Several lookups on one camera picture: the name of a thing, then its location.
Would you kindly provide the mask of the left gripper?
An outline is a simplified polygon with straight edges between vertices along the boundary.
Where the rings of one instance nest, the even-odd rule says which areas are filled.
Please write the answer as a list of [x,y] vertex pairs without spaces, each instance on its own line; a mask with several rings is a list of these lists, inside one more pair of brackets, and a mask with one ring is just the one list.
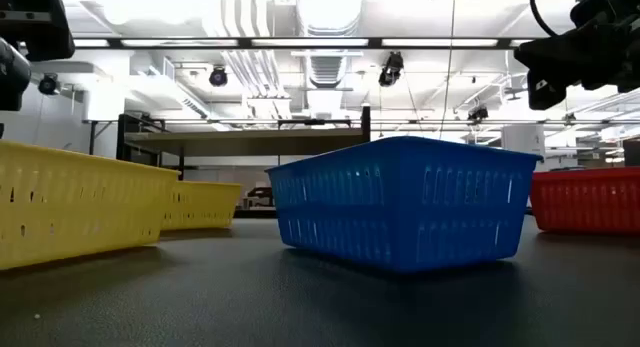
[[62,0],[0,0],[0,37],[31,62],[68,59],[75,44]]

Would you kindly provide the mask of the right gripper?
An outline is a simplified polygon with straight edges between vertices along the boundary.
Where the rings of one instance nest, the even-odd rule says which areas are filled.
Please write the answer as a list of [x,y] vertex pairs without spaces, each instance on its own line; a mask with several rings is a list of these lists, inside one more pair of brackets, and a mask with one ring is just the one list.
[[614,85],[620,92],[640,88],[640,32],[629,24],[592,24],[532,40],[514,51],[525,65],[528,104],[548,110],[564,101],[567,87],[586,90]]

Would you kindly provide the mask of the red plastic basket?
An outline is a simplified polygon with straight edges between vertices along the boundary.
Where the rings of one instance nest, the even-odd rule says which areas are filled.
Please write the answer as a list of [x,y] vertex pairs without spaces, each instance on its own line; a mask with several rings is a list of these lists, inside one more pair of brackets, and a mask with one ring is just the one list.
[[640,235],[640,167],[536,172],[530,200],[543,232]]

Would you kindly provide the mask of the yellow plastic basket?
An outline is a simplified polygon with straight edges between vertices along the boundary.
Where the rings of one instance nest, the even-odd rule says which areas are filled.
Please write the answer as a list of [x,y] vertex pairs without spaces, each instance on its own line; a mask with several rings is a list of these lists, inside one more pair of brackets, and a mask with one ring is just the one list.
[[0,140],[0,271],[156,242],[173,170]]
[[163,213],[163,231],[227,229],[242,186],[235,183],[178,181]]

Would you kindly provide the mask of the blue plastic basket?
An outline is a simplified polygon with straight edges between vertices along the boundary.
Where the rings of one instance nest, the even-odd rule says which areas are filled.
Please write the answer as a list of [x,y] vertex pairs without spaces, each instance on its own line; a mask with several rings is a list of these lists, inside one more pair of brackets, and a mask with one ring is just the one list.
[[395,273],[514,256],[541,156],[389,137],[268,169],[284,244]]

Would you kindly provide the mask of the white cabinet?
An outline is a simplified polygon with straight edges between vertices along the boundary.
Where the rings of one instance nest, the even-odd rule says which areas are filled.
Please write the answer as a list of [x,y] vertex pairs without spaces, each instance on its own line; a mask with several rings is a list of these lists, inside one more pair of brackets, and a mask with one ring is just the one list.
[[545,154],[545,135],[542,125],[507,125],[501,131],[501,147],[505,150]]

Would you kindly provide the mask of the black linear ceiling light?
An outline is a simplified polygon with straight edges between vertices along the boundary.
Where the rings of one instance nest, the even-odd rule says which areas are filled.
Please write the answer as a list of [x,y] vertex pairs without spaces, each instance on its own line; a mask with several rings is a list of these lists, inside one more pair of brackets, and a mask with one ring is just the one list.
[[83,50],[511,50],[523,37],[81,37]]

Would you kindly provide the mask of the wooden shelf black frame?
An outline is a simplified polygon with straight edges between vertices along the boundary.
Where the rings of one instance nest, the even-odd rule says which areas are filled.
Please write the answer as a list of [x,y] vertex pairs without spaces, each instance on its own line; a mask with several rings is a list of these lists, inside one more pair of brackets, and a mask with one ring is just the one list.
[[116,158],[131,162],[135,149],[161,157],[178,158],[175,169],[184,178],[186,159],[195,157],[312,156],[339,150],[371,140],[371,108],[362,108],[358,120],[337,119],[338,129],[321,130],[326,119],[283,120],[277,128],[257,130],[172,132],[164,120],[141,119],[122,114],[117,120]]

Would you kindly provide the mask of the white ceiling air duct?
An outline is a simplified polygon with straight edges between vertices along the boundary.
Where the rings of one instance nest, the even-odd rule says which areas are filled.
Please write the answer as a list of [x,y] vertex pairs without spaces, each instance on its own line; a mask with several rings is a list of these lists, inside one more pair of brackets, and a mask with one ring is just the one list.
[[[296,0],[299,34],[303,37],[354,37],[363,0]],[[305,57],[309,82],[318,89],[340,85],[347,67],[346,49],[311,50]]]

